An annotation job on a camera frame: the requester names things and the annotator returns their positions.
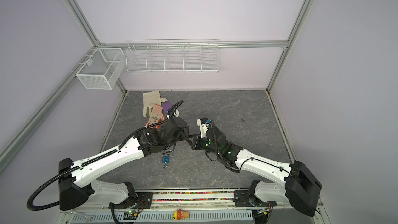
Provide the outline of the blue padlock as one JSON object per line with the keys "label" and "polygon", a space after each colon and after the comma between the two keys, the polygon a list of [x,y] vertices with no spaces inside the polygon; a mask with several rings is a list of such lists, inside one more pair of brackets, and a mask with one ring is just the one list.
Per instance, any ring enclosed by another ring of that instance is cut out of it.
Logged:
{"label": "blue padlock", "polygon": [[165,155],[165,156],[162,157],[162,164],[164,166],[167,166],[169,164],[169,162],[170,162],[170,156],[169,155]]}

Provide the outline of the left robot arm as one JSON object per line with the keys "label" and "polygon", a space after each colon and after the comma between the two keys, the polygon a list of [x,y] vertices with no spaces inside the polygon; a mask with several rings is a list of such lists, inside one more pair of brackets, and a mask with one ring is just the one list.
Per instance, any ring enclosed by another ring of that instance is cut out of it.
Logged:
{"label": "left robot arm", "polygon": [[189,138],[187,123],[179,118],[168,119],[159,129],[141,128],[130,134],[120,145],[95,156],[59,162],[58,180],[60,210],[67,211],[89,201],[121,204],[134,199],[131,183],[104,184],[97,178],[128,162],[169,150],[177,142]]}

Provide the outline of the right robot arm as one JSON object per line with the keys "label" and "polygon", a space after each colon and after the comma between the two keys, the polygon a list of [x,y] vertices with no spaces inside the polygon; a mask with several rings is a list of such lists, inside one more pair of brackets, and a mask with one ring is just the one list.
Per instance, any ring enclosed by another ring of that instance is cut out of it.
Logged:
{"label": "right robot arm", "polygon": [[217,127],[201,125],[200,134],[189,136],[193,150],[216,155],[214,161],[234,173],[248,171],[266,178],[281,187],[276,202],[288,202],[298,212],[314,217],[322,189],[321,182],[302,162],[284,163],[258,156],[226,139]]}

